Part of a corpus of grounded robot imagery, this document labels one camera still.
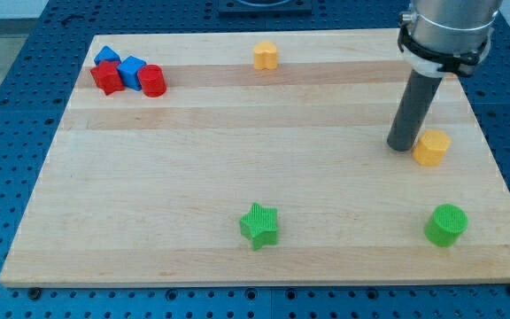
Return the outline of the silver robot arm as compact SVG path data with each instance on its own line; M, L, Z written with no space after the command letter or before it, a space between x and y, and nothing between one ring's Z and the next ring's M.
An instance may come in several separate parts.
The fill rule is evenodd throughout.
M411 0L399 14L398 47L429 78L471 76L491 50L502 0Z

